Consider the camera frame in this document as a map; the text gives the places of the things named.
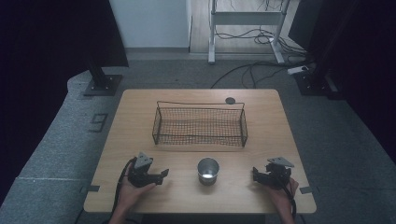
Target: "metal cup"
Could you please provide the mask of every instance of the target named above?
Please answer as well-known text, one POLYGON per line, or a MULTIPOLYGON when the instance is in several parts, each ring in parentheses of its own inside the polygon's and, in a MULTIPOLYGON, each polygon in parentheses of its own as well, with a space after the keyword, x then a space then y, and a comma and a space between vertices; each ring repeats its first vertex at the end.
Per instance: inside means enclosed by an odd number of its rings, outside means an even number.
POLYGON ((201 184, 205 186, 215 184, 219 172, 219 164, 215 160, 212 158, 201 159, 197 168, 201 184))

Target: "black curtain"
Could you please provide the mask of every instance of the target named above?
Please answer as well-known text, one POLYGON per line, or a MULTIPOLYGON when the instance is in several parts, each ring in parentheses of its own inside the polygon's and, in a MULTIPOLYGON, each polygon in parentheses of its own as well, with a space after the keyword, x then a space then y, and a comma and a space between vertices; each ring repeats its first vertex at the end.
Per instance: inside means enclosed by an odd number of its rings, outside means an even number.
POLYGON ((395 11, 396 3, 388 0, 301 0, 290 28, 290 38, 316 59, 314 78, 323 80, 329 72, 343 98, 393 161, 396 161, 395 11))
POLYGON ((1 197, 46 133, 67 80, 97 66, 128 66, 108 0, 2 1, 1 197))

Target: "metal rack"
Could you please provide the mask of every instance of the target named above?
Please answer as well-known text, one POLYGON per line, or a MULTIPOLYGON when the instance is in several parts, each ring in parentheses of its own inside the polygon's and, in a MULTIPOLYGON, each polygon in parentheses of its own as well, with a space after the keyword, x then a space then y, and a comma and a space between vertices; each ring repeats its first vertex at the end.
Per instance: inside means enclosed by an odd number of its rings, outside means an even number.
POLYGON ((152 130, 154 143, 244 147, 248 140, 244 106, 159 101, 152 130))
POLYGON ((276 33, 270 38, 271 48, 276 56, 278 63, 284 63, 281 47, 278 43, 280 32, 282 31, 283 22, 289 7, 290 0, 286 0, 282 11, 265 11, 265 12, 225 12, 216 11, 217 0, 212 1, 212 10, 210 12, 210 37, 209 37, 209 63, 215 63, 215 28, 216 25, 277 25, 276 33))

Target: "wire basket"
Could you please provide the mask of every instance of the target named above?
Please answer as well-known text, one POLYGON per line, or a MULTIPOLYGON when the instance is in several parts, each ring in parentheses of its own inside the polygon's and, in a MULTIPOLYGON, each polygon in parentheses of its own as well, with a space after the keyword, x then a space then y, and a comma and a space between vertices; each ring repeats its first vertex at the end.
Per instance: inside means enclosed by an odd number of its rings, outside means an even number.
POLYGON ((245 104, 157 102, 155 145, 216 144, 244 147, 248 140, 245 104))

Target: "black stand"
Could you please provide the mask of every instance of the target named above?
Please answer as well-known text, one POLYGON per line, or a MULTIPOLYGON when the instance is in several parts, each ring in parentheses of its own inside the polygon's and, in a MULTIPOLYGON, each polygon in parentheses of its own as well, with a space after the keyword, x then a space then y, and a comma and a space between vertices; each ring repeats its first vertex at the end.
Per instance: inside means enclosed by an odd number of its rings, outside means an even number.
POLYGON ((114 96, 122 80, 122 75, 105 75, 101 67, 96 66, 91 56, 86 57, 92 80, 84 96, 114 96))
POLYGON ((331 78, 331 63, 332 58, 335 57, 334 53, 337 49, 337 43, 342 33, 347 28, 347 25, 353 15, 353 12, 358 7, 359 0, 354 0, 346 13, 343 15, 340 23, 335 28, 330 42, 325 46, 320 59, 318 60, 317 67, 311 74, 295 74, 297 85, 300 89, 301 95, 326 95, 330 99, 342 99, 341 93, 334 86, 331 78))

